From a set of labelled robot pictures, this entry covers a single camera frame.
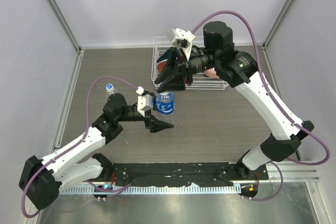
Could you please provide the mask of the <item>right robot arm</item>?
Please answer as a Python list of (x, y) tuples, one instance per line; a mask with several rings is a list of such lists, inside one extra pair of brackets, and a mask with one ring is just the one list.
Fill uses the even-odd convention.
[(266, 140), (239, 159), (239, 177), (250, 179), (260, 166), (270, 161), (281, 162), (291, 156), (314, 129), (313, 123), (295, 116), (272, 93), (257, 61), (250, 54), (234, 48), (233, 31), (224, 22), (205, 24), (204, 48), (193, 46), (194, 38), (190, 31), (171, 30), (172, 46), (166, 51), (167, 62), (155, 79), (158, 92), (184, 91), (193, 83), (193, 75), (214, 69), (221, 80), (252, 104), (271, 130)]

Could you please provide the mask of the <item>red teal plate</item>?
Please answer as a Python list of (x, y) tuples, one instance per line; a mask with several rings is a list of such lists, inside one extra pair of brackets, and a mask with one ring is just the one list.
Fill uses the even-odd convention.
[(163, 69), (164, 69), (164, 67), (165, 67), (165, 65), (166, 65), (166, 63), (167, 63), (167, 61), (161, 61), (161, 62), (159, 62), (158, 64), (157, 64), (157, 71), (158, 72), (162, 72), (163, 71)]

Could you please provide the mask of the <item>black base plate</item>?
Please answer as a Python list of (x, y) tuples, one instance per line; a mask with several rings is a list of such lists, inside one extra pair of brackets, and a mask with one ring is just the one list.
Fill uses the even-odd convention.
[(240, 173), (239, 165), (229, 162), (203, 163), (115, 163), (103, 178), (91, 182), (111, 182), (123, 187), (200, 187), (231, 186), (234, 181), (268, 180), (266, 165)]

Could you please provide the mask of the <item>blue labelled plastic bottle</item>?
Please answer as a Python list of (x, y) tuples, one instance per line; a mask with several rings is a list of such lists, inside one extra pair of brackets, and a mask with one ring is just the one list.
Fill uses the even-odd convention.
[(163, 92), (156, 95), (156, 111), (163, 115), (170, 115), (175, 109), (175, 95), (173, 92)]

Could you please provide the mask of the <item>dark blue plate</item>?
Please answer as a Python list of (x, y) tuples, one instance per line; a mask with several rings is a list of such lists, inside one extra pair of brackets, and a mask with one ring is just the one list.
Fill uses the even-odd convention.
[(171, 55), (171, 51), (169, 49), (166, 50), (163, 55), (158, 57), (156, 63), (159, 63), (161, 61), (167, 61), (170, 55)]

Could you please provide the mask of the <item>pink patterned bowl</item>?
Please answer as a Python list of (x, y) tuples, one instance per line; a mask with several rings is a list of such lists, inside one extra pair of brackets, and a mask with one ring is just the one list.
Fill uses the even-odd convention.
[(213, 78), (213, 79), (219, 79), (219, 76), (217, 75), (216, 71), (214, 68), (211, 69), (207, 69), (204, 71), (204, 74), (209, 77), (209, 78)]

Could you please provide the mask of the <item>clear unlabelled plastic bottle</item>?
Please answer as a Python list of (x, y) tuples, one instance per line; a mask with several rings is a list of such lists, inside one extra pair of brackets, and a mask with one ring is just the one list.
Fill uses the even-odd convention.
[(116, 93), (119, 93), (119, 90), (115, 86), (114, 86), (114, 91), (113, 92), (109, 93), (109, 92), (106, 91), (106, 100), (109, 101), (110, 97), (112, 95), (115, 95)]

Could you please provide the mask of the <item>white blue bottle cap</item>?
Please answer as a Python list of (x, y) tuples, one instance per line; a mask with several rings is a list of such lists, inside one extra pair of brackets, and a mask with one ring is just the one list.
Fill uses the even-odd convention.
[(111, 83), (108, 83), (106, 85), (106, 91), (109, 92), (109, 93), (113, 92), (114, 91), (114, 85), (111, 84)]

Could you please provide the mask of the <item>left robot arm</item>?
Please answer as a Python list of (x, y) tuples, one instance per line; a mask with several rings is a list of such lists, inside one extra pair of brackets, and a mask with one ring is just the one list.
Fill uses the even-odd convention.
[(157, 119), (155, 94), (145, 92), (137, 103), (128, 105), (120, 93), (111, 94), (103, 107), (103, 113), (75, 140), (59, 150), (37, 158), (30, 157), (24, 164), (19, 180), (23, 191), (21, 208), (29, 199), (38, 210), (50, 206), (66, 189), (90, 179), (107, 181), (112, 174), (112, 163), (102, 154), (94, 154), (81, 162), (88, 154), (104, 147), (123, 130), (121, 122), (144, 122), (151, 133), (173, 128), (173, 124)]

